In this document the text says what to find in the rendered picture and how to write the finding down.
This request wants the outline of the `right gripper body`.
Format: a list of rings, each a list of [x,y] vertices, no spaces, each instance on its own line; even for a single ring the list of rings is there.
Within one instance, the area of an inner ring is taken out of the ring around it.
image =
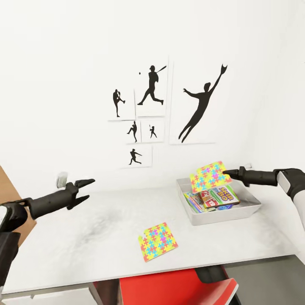
[[[238,177],[245,187],[249,187],[250,184],[263,185],[263,171],[246,171],[244,166],[240,166]]]

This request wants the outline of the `board game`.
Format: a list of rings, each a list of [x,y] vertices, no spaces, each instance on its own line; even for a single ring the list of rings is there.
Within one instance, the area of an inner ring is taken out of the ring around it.
[[[219,210],[227,210],[227,209],[231,209],[234,204],[236,204],[236,203],[233,203],[230,205],[218,206],[218,207],[214,207],[214,208],[217,208]]]
[[[240,203],[239,198],[229,184],[197,193],[205,209]]]
[[[215,211],[216,208],[207,208],[205,209],[203,206],[203,203],[198,195],[198,193],[194,194],[192,191],[188,193],[183,194],[186,198],[186,201],[189,203],[189,205],[195,210],[196,213],[206,213],[206,212],[212,212]]]

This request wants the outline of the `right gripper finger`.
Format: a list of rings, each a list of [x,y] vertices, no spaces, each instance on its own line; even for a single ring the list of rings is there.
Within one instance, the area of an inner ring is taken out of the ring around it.
[[[231,179],[235,179],[235,180],[241,181],[240,178],[238,177],[238,175],[237,175],[237,176],[235,176],[235,175],[229,175],[229,176],[230,176]]]
[[[237,175],[238,175],[238,169],[223,171],[222,173],[223,173],[223,174],[228,174],[228,175],[235,175],[235,176],[237,176]]]

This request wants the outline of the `jigsaw puzzle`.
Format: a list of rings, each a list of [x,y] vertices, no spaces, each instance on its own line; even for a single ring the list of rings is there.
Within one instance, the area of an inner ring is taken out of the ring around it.
[[[147,239],[139,235],[139,245],[145,263],[178,247],[166,222],[145,229]]]
[[[212,190],[219,186],[233,183],[230,176],[228,174],[223,174],[223,171],[226,171],[226,168],[221,160],[197,169],[196,172],[198,175],[190,175],[193,193],[196,194],[203,190]]]

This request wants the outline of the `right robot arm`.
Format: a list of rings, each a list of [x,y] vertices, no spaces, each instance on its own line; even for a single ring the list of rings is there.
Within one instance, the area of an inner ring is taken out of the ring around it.
[[[291,198],[297,208],[303,229],[305,231],[305,173],[298,169],[275,169],[272,172],[255,171],[251,163],[240,166],[239,170],[223,171],[231,179],[242,181],[245,187],[250,184],[269,185],[277,184]]]

